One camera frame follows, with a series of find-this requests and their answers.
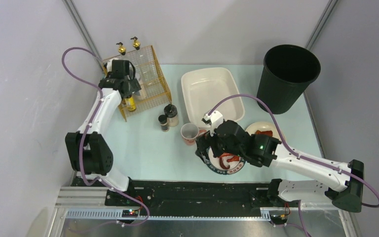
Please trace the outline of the blue rimmed plate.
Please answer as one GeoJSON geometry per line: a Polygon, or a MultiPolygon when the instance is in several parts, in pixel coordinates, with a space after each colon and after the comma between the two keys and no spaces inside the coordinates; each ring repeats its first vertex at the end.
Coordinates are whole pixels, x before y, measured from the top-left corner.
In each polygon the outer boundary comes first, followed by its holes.
{"type": "Polygon", "coordinates": [[[211,148],[209,149],[208,155],[210,160],[207,161],[206,166],[214,173],[220,175],[233,175],[239,172],[245,166],[246,163],[246,161],[240,157],[239,163],[233,164],[233,166],[229,170],[223,170],[219,165],[219,158],[215,158],[213,156],[213,151],[211,150],[211,148]]]}

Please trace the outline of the pink ceramic mug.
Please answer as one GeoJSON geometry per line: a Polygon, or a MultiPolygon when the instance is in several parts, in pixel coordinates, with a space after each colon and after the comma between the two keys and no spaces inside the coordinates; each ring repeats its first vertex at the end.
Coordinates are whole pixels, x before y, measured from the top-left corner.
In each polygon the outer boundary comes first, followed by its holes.
{"type": "Polygon", "coordinates": [[[186,145],[192,146],[198,136],[204,134],[207,130],[200,129],[194,123],[186,123],[181,127],[181,137],[186,145]]]}

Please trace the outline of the dark sauce glass bottle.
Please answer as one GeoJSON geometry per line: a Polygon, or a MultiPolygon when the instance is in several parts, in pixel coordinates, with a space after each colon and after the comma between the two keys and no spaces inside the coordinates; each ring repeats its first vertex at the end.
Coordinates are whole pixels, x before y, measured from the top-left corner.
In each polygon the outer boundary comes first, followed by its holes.
{"type": "Polygon", "coordinates": [[[112,63],[114,60],[125,60],[125,61],[132,62],[132,59],[126,56],[127,50],[126,50],[125,46],[123,45],[123,43],[118,42],[118,43],[116,43],[116,45],[118,46],[119,55],[110,59],[109,63],[112,63]]]}

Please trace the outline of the yellow label sauce bottle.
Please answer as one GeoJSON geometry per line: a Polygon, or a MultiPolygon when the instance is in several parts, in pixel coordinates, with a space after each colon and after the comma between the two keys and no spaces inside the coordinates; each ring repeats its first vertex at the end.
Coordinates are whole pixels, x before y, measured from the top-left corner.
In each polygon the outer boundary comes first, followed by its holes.
{"type": "Polygon", "coordinates": [[[135,105],[133,95],[129,95],[129,96],[125,97],[124,102],[125,102],[126,108],[129,112],[136,111],[136,105],[135,105]]]}

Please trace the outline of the clear glass oil bottle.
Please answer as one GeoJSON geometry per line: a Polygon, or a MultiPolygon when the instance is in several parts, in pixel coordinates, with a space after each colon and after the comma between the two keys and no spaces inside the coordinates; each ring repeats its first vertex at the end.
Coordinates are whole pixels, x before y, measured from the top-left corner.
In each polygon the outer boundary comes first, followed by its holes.
{"type": "Polygon", "coordinates": [[[134,50],[131,51],[130,56],[141,80],[145,86],[152,86],[157,79],[157,72],[154,63],[152,45],[141,46],[137,37],[132,37],[132,46],[134,50]]]}

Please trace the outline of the black lid spice jar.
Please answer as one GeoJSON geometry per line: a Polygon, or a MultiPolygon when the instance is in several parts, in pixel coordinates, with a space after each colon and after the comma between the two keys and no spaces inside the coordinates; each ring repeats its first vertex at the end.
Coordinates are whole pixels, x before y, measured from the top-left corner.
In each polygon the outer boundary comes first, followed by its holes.
{"type": "Polygon", "coordinates": [[[168,104],[164,107],[163,111],[167,117],[167,122],[170,127],[175,127],[179,124],[178,110],[175,105],[168,104]]]}

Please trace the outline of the small black cap jar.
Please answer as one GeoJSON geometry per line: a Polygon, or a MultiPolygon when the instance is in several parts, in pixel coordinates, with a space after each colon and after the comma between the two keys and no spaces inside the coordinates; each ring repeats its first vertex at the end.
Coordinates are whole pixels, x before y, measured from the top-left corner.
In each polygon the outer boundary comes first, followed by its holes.
{"type": "Polygon", "coordinates": [[[160,115],[158,117],[158,121],[161,127],[161,130],[163,132],[167,132],[169,130],[169,125],[168,125],[168,118],[166,115],[160,115]]]}

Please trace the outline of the white rectangular basin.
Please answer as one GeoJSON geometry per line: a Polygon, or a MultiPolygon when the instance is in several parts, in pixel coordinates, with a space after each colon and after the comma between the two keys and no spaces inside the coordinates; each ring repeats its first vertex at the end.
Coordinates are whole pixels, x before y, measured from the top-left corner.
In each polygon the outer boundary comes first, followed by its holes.
{"type": "Polygon", "coordinates": [[[200,128],[207,125],[202,118],[221,100],[239,94],[231,72],[223,67],[194,70],[181,77],[187,115],[200,128]]]}

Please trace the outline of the black trash bin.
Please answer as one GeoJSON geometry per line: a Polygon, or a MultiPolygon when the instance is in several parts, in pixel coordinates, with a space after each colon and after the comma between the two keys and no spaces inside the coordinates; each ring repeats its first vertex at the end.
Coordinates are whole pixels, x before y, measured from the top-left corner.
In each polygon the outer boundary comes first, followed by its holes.
{"type": "Polygon", "coordinates": [[[321,72],[315,54],[291,44],[269,49],[263,66],[257,98],[275,115],[287,112],[321,72]]]}

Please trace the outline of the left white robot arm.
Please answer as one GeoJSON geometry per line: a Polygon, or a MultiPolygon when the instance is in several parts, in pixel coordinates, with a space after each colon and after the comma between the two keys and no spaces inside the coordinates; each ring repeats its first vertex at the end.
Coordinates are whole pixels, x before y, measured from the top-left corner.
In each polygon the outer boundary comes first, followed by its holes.
{"type": "Polygon", "coordinates": [[[96,180],[111,190],[126,191],[130,179],[114,167],[114,155],[104,139],[115,110],[125,98],[141,89],[136,69],[129,60],[113,59],[108,74],[98,84],[97,96],[83,124],[65,136],[70,164],[83,178],[95,174],[96,180]]]}

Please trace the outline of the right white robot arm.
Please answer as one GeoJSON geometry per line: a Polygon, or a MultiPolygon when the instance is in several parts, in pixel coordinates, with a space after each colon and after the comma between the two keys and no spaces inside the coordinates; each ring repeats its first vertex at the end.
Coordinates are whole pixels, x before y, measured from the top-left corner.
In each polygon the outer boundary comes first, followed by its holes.
{"type": "Polygon", "coordinates": [[[364,164],[359,160],[345,163],[311,156],[286,145],[277,131],[244,130],[232,120],[202,133],[195,142],[195,154],[203,161],[233,155],[256,167],[281,168],[316,182],[315,188],[308,185],[304,191],[296,191],[291,181],[272,180],[270,195],[284,201],[329,200],[333,206],[353,213],[361,212],[364,205],[364,164]]]}

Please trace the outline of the dark red sausage piece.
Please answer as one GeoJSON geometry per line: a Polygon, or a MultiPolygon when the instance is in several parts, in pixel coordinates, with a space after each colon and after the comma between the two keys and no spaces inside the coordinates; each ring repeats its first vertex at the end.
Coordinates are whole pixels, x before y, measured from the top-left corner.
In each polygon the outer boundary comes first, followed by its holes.
{"type": "Polygon", "coordinates": [[[221,156],[219,156],[219,165],[221,169],[223,170],[229,170],[233,166],[233,164],[239,163],[240,157],[230,154],[230,153],[223,153],[221,156]]]}

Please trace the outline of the cream round plate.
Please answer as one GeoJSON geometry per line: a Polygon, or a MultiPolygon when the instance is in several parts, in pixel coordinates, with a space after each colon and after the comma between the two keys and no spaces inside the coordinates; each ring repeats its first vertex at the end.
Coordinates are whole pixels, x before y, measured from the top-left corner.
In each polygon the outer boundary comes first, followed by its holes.
{"type": "Polygon", "coordinates": [[[277,129],[273,123],[265,122],[265,121],[259,121],[259,122],[255,122],[255,123],[249,125],[245,129],[245,131],[248,132],[249,134],[255,134],[255,132],[257,130],[261,130],[261,131],[272,130],[273,137],[279,139],[280,141],[282,140],[280,134],[278,133],[278,131],[277,131],[277,129]]]}

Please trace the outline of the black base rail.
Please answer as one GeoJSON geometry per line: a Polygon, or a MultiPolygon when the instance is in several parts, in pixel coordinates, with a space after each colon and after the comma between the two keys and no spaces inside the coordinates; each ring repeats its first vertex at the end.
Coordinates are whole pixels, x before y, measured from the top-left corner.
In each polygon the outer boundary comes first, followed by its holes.
{"type": "Polygon", "coordinates": [[[261,208],[285,206],[273,183],[132,180],[125,193],[151,217],[260,217],[261,208]]]}

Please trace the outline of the aluminium frame post left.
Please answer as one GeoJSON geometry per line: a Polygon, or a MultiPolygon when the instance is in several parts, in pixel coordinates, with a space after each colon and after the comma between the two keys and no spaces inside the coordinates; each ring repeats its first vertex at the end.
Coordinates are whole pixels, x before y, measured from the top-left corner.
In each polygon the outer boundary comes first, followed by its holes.
{"type": "Polygon", "coordinates": [[[91,34],[89,33],[85,22],[83,21],[79,10],[76,7],[76,4],[73,0],[62,0],[62,3],[65,5],[66,10],[71,16],[74,24],[76,25],[82,39],[84,40],[87,49],[94,53],[98,59],[101,59],[101,55],[96,47],[94,40],[92,39],[91,34]]]}

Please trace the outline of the aluminium frame post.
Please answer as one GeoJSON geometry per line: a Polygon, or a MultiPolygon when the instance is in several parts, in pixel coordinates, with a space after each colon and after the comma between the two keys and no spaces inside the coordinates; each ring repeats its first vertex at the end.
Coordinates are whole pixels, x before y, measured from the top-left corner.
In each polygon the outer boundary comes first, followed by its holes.
{"type": "Polygon", "coordinates": [[[62,0],[62,3],[65,5],[66,10],[71,16],[74,24],[76,25],[82,39],[84,40],[87,49],[94,53],[98,59],[101,59],[101,55],[96,47],[94,40],[92,39],[91,34],[89,33],[85,22],[83,21],[79,10],[76,7],[76,4],[73,0],[62,0]]]}
{"type": "Polygon", "coordinates": [[[336,6],[338,5],[339,0],[329,0],[321,17],[319,18],[312,34],[310,35],[305,48],[309,51],[311,51],[316,44],[319,36],[321,35],[327,21],[329,20],[330,16],[332,15],[333,11],[335,10],[336,6]]]}

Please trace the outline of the aluminium frame post right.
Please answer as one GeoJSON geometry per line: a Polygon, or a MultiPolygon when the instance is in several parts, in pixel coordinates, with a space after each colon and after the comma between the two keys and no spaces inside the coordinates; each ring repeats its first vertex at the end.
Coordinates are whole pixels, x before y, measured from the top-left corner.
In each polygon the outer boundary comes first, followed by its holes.
{"type": "Polygon", "coordinates": [[[330,16],[332,15],[333,11],[335,10],[336,6],[338,5],[339,0],[329,0],[321,17],[319,18],[312,34],[310,35],[305,48],[309,51],[311,51],[316,44],[319,36],[321,35],[327,21],[329,20],[330,16]]]}

